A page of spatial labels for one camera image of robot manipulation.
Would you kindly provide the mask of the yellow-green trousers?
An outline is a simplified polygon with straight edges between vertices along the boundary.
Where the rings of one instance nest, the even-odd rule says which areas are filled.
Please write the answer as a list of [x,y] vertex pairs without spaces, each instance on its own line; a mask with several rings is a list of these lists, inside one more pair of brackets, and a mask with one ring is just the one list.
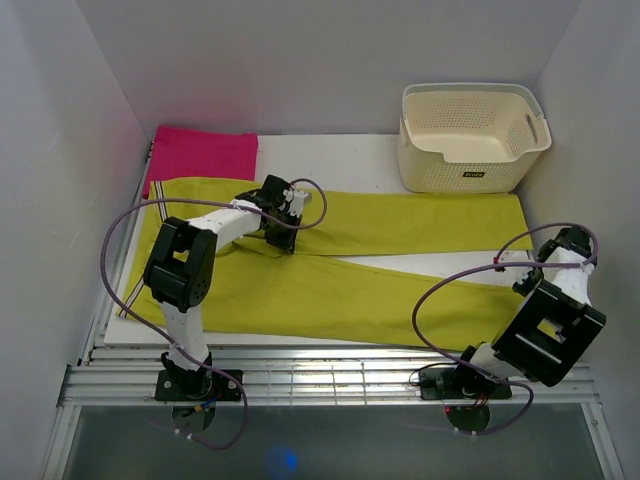
[[494,338],[521,299],[510,288],[355,263],[358,256],[531,248],[513,194],[330,192],[304,209],[287,254],[261,236],[216,257],[202,304],[214,332],[286,335],[461,350]]

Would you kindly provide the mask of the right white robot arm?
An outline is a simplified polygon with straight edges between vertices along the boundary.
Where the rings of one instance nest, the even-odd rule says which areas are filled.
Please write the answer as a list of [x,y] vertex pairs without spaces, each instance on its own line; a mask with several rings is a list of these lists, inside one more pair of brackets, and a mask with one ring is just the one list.
[[490,343],[468,347],[451,375],[454,390],[474,397],[489,382],[521,374],[547,387],[557,385],[606,325],[588,293],[596,267],[595,242],[576,225],[562,228],[539,250],[540,264],[516,281],[524,297],[515,317]]

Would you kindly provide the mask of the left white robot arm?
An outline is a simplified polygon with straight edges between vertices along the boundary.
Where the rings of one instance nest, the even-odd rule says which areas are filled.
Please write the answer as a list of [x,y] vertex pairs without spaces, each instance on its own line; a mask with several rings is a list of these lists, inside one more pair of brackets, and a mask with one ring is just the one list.
[[190,399],[205,397],[212,376],[204,339],[201,304],[214,274],[216,254],[248,234],[263,232],[266,242],[286,253],[295,250],[297,229],[311,194],[270,175],[263,185],[240,193],[228,207],[191,220],[165,219],[151,250],[143,282],[159,303],[174,340],[161,362],[169,381]]

